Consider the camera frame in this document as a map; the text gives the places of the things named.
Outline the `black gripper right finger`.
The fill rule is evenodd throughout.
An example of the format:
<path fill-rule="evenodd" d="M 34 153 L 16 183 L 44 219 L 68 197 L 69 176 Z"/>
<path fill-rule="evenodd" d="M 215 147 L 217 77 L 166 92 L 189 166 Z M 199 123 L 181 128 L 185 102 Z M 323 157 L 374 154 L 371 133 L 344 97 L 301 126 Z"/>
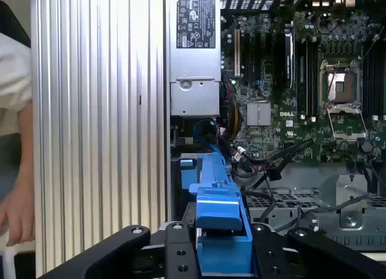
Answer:
<path fill-rule="evenodd" d="M 326 236 L 296 228 L 280 236 L 251 224 L 258 278 L 385 278 L 385 265 Z"/>

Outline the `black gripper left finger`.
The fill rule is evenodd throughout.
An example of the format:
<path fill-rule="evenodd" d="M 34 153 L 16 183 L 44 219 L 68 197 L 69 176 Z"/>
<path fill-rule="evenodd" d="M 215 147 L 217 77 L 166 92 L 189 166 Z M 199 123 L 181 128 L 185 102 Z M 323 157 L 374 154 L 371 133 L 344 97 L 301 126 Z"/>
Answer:
<path fill-rule="evenodd" d="M 147 227 L 125 227 L 42 277 L 200 278 L 187 226 L 171 223 L 159 233 L 164 242 L 152 245 Z"/>

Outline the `person's bare hand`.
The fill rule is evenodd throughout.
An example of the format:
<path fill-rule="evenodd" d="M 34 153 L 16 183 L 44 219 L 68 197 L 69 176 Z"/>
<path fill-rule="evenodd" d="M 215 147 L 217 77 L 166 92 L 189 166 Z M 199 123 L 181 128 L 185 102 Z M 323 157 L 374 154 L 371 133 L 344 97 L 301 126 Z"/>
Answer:
<path fill-rule="evenodd" d="M 14 188 L 1 202 L 1 224 L 8 225 L 7 246 L 34 240 L 34 183 L 31 175 L 19 173 Z"/>

